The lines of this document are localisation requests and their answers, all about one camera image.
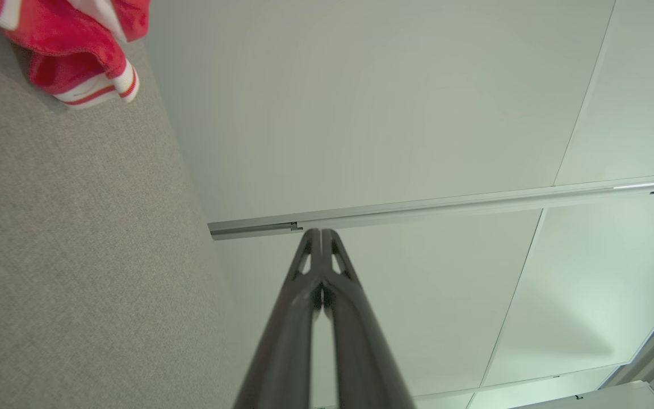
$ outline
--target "gray carpet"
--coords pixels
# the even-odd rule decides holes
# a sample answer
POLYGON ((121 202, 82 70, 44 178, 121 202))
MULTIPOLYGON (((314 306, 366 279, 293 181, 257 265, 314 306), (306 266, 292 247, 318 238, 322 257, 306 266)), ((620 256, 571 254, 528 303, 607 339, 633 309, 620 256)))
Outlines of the gray carpet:
POLYGON ((229 407, 228 295, 142 43, 84 111, 0 34, 0 408, 229 407))

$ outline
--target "red and white cloth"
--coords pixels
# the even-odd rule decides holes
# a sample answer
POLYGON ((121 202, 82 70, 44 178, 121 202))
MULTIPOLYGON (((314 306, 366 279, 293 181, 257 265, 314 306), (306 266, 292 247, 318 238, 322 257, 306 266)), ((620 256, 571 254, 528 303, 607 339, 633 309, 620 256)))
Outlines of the red and white cloth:
POLYGON ((32 83, 73 108, 111 98, 126 103, 140 87, 116 38, 148 33, 150 0, 0 0, 0 27, 30 49, 32 83))

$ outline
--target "carpeted floor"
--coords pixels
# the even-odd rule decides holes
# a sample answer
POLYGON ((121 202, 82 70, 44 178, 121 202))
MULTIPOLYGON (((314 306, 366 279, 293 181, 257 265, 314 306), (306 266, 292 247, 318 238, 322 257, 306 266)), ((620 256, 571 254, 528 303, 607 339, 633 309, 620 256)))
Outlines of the carpeted floor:
POLYGON ((231 405, 229 297, 150 72, 76 111, 0 34, 0 408, 231 405))

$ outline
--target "red garment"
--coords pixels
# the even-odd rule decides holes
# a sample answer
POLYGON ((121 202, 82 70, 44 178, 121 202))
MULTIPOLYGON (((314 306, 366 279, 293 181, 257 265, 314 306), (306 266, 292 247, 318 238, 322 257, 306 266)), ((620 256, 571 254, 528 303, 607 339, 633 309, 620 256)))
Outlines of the red garment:
POLYGON ((140 81, 114 34, 124 41, 145 36, 148 2, 0 0, 0 26, 33 51, 32 83, 68 106, 86 108, 117 96, 129 103, 140 81))

